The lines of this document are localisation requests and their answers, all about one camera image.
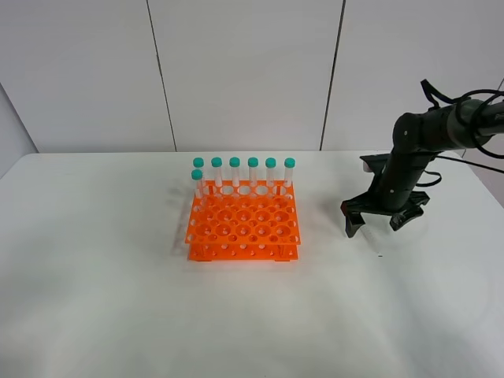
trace green screw cap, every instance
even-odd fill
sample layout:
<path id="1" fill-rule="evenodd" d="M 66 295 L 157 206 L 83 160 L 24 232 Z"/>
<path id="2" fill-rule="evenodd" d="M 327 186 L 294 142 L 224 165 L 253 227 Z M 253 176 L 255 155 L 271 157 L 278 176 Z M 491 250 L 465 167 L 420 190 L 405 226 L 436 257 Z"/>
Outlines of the green screw cap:
<path id="1" fill-rule="evenodd" d="M 222 159 L 220 157 L 214 157 L 212 159 L 212 166 L 214 168 L 221 167 L 222 166 Z"/>
<path id="2" fill-rule="evenodd" d="M 296 160 L 294 160 L 292 157 L 288 157 L 287 159 L 285 159 L 283 165 L 285 165 L 285 168 L 294 168 L 296 165 Z"/>
<path id="3" fill-rule="evenodd" d="M 193 180 L 201 180 L 203 178 L 203 172 L 200 171 L 199 169 L 194 169 L 191 172 L 191 177 Z"/>
<path id="4" fill-rule="evenodd" d="M 268 157 L 266 159 L 266 168 L 275 168 L 276 167 L 276 160 L 274 157 Z"/>
<path id="5" fill-rule="evenodd" d="M 237 157 L 232 157 L 229 159 L 229 165 L 233 168 L 239 167 L 239 159 Z"/>
<path id="6" fill-rule="evenodd" d="M 203 168 L 203 165 L 205 165 L 205 161 L 200 158 L 200 157 L 196 157 L 193 161 L 192 161 L 192 165 L 195 167 L 195 168 Z"/>
<path id="7" fill-rule="evenodd" d="M 259 165 L 259 160 L 256 157 L 249 157 L 249 167 L 255 168 Z"/>

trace white wall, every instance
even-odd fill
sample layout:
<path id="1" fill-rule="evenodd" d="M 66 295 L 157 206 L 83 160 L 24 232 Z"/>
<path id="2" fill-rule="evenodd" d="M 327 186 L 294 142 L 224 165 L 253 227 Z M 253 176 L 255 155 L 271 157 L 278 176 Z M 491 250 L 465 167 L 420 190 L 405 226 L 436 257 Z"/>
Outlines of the white wall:
<path id="1" fill-rule="evenodd" d="M 178 150 L 317 150 L 342 0 L 149 0 Z"/>
<path id="2" fill-rule="evenodd" d="M 23 124 L 0 84 L 0 177 L 22 156 L 34 152 Z"/>
<path id="3" fill-rule="evenodd" d="M 0 52 L 41 152 L 174 150 L 145 0 L 1 2 Z"/>
<path id="4" fill-rule="evenodd" d="M 453 97 L 495 89 L 503 14 L 495 0 L 349 0 L 324 150 L 390 149 L 398 117 L 430 106 L 422 79 Z"/>

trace test tube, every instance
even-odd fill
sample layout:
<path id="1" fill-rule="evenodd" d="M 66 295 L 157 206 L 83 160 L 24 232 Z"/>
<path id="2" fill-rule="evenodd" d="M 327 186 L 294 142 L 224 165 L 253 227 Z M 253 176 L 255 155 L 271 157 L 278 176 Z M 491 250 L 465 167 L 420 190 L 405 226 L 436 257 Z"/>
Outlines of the test tube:
<path id="1" fill-rule="evenodd" d="M 288 157 L 287 159 L 285 159 L 283 165 L 285 166 L 285 176 L 283 177 L 283 185 L 285 187 L 290 187 L 292 185 L 292 173 L 296 165 L 296 160 L 294 160 L 292 157 Z"/>
<path id="2" fill-rule="evenodd" d="M 258 165 L 259 160 L 256 157 L 249 157 L 249 186 L 256 187 L 258 185 Z"/>
<path id="3" fill-rule="evenodd" d="M 195 159 L 192 161 L 192 165 L 196 168 L 202 171 L 203 173 L 203 165 L 205 165 L 205 161 L 203 160 L 202 157 L 195 157 Z M 203 178 L 202 178 L 202 183 L 203 186 L 205 186 L 205 174 L 203 173 Z"/>
<path id="4" fill-rule="evenodd" d="M 222 187 L 222 159 L 214 157 L 212 159 L 212 166 L 215 171 L 215 186 Z"/>
<path id="5" fill-rule="evenodd" d="M 266 186 L 272 187 L 275 184 L 276 160 L 274 157 L 266 159 Z"/>
<path id="6" fill-rule="evenodd" d="M 233 187 L 239 187 L 239 159 L 237 157 L 232 157 L 229 159 L 229 165 L 231 166 Z"/>
<path id="7" fill-rule="evenodd" d="M 203 198 L 203 172 L 199 169 L 194 169 L 191 172 L 191 177 L 196 182 L 196 198 Z"/>

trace white table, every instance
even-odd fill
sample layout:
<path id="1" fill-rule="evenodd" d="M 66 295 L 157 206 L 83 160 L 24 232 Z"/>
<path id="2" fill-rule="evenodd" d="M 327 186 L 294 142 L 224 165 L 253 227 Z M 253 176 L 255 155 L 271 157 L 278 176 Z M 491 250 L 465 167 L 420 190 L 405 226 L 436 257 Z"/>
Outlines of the white table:
<path id="1" fill-rule="evenodd" d="M 237 154 L 297 160 L 291 263 L 186 260 L 192 158 L 233 153 L 24 157 L 0 180 L 0 377 L 504 376 L 504 210 L 435 161 L 378 258 L 339 210 L 361 154 Z"/>

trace orange test tube rack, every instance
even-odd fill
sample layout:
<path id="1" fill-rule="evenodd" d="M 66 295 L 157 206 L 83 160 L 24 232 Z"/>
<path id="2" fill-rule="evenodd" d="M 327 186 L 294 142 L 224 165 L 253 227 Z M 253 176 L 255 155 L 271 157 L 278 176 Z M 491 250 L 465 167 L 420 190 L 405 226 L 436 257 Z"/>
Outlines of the orange test tube rack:
<path id="1" fill-rule="evenodd" d="M 294 184 L 283 184 L 276 180 L 266 187 L 265 180 L 258 180 L 250 188 L 248 180 L 241 180 L 240 187 L 233 187 L 224 180 L 216 188 L 207 180 L 203 198 L 192 202 L 185 239 L 191 245 L 188 259 L 297 260 L 301 239 Z"/>

